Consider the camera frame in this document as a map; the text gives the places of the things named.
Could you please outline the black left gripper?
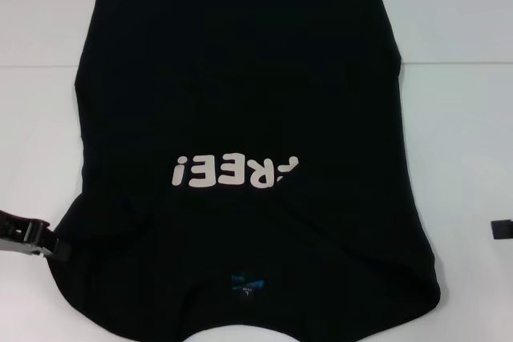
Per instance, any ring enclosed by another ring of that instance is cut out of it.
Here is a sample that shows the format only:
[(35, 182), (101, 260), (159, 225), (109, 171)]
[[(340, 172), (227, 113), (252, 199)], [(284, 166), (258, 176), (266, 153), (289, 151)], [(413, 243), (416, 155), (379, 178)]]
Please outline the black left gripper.
[(50, 224), (1, 211), (1, 250), (54, 257), (59, 240)]

